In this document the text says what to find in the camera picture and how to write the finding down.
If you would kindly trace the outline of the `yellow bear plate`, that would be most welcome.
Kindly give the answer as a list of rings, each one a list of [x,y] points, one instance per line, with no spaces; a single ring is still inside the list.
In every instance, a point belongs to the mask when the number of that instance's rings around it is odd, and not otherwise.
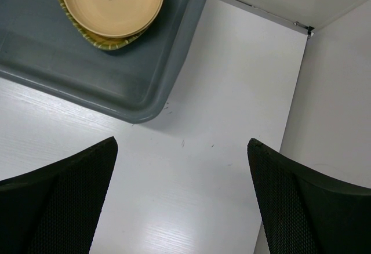
[[[136,34],[139,34],[140,32],[143,32],[145,30],[148,29],[148,27],[151,26],[151,24],[154,22],[154,20],[157,18],[157,16],[159,15],[159,11],[160,9],[158,9],[158,12],[156,12],[156,14],[149,20],[149,22],[143,26],[141,29],[133,32],[133,33],[129,33],[129,34],[123,34],[123,35],[107,35],[107,34],[101,34],[101,33],[96,33],[96,32],[93,32],[92,30],[88,30],[87,28],[85,29],[86,31],[88,32],[92,32],[93,34],[95,35],[98,35],[98,36],[101,36],[101,37],[104,37],[104,38],[113,38],[113,39],[118,39],[118,38],[127,38],[127,37],[131,37],[131,36],[134,36]]]
[[[138,33],[157,17],[163,0],[64,0],[72,17],[85,29],[104,37]]]

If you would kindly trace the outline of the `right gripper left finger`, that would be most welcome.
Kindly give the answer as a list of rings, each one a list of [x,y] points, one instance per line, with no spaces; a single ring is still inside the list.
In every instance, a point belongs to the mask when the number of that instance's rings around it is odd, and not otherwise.
[[[1,181],[1,253],[89,253],[117,160],[109,137]]]

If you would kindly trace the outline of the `woven bamboo tray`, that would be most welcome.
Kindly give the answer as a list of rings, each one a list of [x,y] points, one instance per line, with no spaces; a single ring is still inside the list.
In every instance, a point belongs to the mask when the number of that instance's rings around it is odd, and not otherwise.
[[[64,2],[64,0],[58,0],[60,7],[68,17],[69,21],[72,23],[72,25],[78,30],[80,35],[88,41],[91,45],[93,45],[95,48],[98,48],[100,50],[105,50],[105,51],[112,51],[112,50],[118,50],[120,48],[123,48],[130,43],[134,42],[137,38],[139,38],[144,32],[147,30],[140,32],[139,34],[136,34],[131,37],[127,38],[118,38],[118,39],[113,39],[113,38],[104,38],[98,35],[93,34],[92,32],[86,31],[83,26],[81,26],[71,15],[69,10],[67,9],[67,6]]]

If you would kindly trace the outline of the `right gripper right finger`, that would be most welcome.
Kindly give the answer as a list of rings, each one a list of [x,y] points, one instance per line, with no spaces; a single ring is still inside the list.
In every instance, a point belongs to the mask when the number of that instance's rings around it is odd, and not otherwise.
[[[370,189],[251,139],[247,155],[271,253],[370,253]]]

